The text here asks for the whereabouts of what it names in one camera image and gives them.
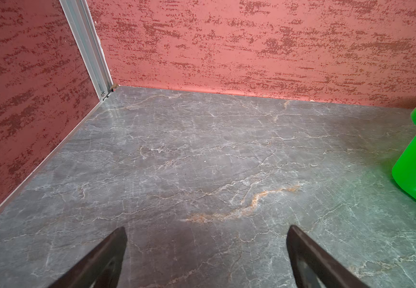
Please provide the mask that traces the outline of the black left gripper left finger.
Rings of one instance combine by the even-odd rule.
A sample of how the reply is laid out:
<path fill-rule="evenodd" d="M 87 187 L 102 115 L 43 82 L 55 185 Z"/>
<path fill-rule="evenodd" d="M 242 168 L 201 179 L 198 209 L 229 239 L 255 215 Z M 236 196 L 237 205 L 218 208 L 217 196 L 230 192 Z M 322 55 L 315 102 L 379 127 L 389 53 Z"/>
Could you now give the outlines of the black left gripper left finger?
<path fill-rule="evenodd" d="M 115 229 L 50 287 L 116 288 L 127 241 L 125 228 Z"/>

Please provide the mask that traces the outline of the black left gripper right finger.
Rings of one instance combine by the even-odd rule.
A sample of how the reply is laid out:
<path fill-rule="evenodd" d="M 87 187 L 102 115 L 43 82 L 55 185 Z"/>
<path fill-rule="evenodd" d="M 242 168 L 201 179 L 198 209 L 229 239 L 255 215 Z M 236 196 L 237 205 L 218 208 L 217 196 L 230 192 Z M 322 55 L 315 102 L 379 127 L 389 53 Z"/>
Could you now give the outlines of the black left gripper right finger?
<path fill-rule="evenodd" d="M 298 288 L 366 288 L 298 226 L 287 233 L 287 251 Z"/>

